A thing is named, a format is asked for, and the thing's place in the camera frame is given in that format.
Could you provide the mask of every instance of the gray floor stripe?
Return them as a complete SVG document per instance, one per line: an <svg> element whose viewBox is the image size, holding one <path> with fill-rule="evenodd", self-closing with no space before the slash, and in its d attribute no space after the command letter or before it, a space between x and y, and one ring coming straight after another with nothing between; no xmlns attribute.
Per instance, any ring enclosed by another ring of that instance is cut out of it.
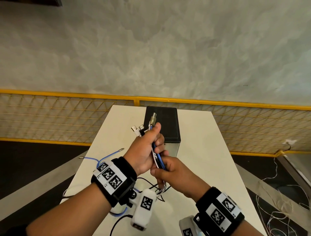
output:
<svg viewBox="0 0 311 236"><path fill-rule="evenodd" d="M311 232L310 211L286 197L270 185L266 184L264 181L245 170L243 167L237 164L235 165L241 175L244 185L249 190L260 196L263 200L281 212L284 212L284 210L281 210L281 207L284 206L291 220L300 225L306 231Z"/></svg>
<svg viewBox="0 0 311 236"><path fill-rule="evenodd" d="M83 159L75 157L0 200L0 221L73 176Z"/></svg>

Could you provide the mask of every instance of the storage box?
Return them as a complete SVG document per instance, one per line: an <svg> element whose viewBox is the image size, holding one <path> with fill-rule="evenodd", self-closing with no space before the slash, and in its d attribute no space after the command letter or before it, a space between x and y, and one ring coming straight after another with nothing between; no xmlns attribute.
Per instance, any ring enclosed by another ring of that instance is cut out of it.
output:
<svg viewBox="0 0 311 236"><path fill-rule="evenodd" d="M177 109L173 107L148 106L144 120L145 128L148 127L153 113L156 113L156 122L161 124L160 133L163 134L165 139L165 149L169 151L170 156L176 157L181 141Z"/></svg>

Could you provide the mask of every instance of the yellow metal frame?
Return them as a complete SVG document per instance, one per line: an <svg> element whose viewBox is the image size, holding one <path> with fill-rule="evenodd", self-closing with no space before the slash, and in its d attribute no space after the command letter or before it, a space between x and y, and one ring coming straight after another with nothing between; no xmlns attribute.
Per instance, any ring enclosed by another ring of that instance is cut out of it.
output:
<svg viewBox="0 0 311 236"><path fill-rule="evenodd" d="M141 96L122 96L122 95L67 93L67 92L42 92L42 91L25 91L25 90L11 90L11 89L0 89L0 93L40 95L40 96L53 96L53 97L82 97L82 98L133 100L134 106L139 106L140 101L158 101L158 102L176 102L176 103L219 105L219 106L243 106L243 107L311 111L311 106L279 105L279 104L232 102L232 101L209 101L209 100L165 98L165 97L141 97ZM91 146L91 143L61 142L61 141L48 141L48 140L35 140L35 139L0 138L0 141ZM247 156L262 156L262 157L277 157L281 153L282 151L279 151L277 153L248 153L248 152L235 152L235 151L230 152L231 155L247 155ZM311 152L305 151L285 151L283 153L311 154Z"/></svg>
<svg viewBox="0 0 311 236"><path fill-rule="evenodd" d="M122 96L122 95L68 93L68 92L42 92L42 91L12 90L12 89L0 89L0 93L41 95L41 96L54 96L54 97L83 97L83 98L133 100L135 106L139 106L140 101L159 101L159 102L176 102L176 103L190 103L190 104L204 104L204 105L218 105L218 106L245 106L245 107L258 107L258 108L271 108L271 109L311 111L311 106L295 106L295 105L281 105L281 104L279 105L279 104L235 102L235 101L210 101L210 100L167 98L167 97L141 97L141 96Z"/></svg>

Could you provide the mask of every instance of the person's right hand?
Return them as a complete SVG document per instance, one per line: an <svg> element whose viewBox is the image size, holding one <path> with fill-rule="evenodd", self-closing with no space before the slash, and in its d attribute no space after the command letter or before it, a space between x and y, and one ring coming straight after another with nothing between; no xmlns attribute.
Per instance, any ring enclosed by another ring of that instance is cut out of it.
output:
<svg viewBox="0 0 311 236"><path fill-rule="evenodd" d="M167 171L157 168L155 164L150 169L151 175L158 180L160 189L163 187L162 181L166 181L172 188L195 202L210 189L207 183L189 170L178 158L166 156L162 157L162 160Z"/></svg>

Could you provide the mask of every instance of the black lid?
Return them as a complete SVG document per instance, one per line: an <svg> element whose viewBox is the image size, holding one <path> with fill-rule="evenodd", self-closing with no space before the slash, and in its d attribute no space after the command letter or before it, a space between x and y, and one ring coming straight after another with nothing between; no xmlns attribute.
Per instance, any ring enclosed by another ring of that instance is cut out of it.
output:
<svg viewBox="0 0 311 236"><path fill-rule="evenodd" d="M177 109L174 107L148 106L146 108L144 127L148 128L150 118L156 113L156 122L161 124L160 133L166 143L180 143Z"/></svg>

